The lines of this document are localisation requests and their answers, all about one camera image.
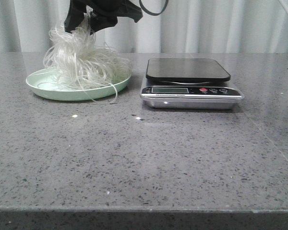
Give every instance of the mint green plate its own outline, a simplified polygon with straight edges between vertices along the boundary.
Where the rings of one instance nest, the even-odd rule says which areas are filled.
[[[122,82],[114,84],[117,92],[123,90],[130,76]],[[54,70],[41,69],[30,74],[26,79],[27,85],[38,96],[57,101],[85,101],[98,99],[115,94],[113,86],[89,90],[74,90],[68,86],[59,86],[54,81]]]

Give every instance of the lcd display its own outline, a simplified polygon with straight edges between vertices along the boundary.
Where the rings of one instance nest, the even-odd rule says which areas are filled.
[[[152,93],[189,93],[188,88],[153,87]]]

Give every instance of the red button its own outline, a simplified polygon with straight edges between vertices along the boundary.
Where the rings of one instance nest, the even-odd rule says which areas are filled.
[[[201,91],[201,92],[207,92],[208,89],[206,89],[206,88],[200,88],[200,91]]]

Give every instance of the black cable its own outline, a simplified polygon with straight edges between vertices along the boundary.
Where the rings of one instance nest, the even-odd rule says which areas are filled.
[[[162,9],[162,11],[160,13],[153,13],[151,11],[149,11],[147,8],[145,8],[145,6],[143,5],[142,3],[142,0],[139,0],[139,4],[140,4],[140,7],[142,8],[142,10],[145,12],[145,13],[148,13],[149,15],[152,15],[152,16],[158,16],[160,14],[163,13],[163,11],[165,11],[165,9],[167,8],[168,6],[168,0],[165,0],[165,3],[164,3],[164,7]]]

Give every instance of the gray countertop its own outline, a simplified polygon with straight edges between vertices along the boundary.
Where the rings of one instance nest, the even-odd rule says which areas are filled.
[[[25,78],[43,54],[0,53],[0,211],[288,212],[288,54],[122,56],[132,78],[100,105],[34,95]],[[215,59],[245,99],[149,108],[139,91],[156,57]]]

